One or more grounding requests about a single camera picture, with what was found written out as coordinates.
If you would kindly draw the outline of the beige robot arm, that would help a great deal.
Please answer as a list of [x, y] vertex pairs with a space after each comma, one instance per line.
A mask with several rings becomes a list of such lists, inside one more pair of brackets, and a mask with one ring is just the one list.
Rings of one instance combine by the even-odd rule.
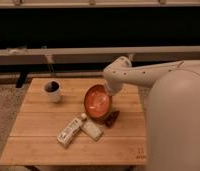
[[200, 60], [134, 67], [121, 56], [103, 70], [106, 91], [150, 89], [146, 171], [200, 171]]

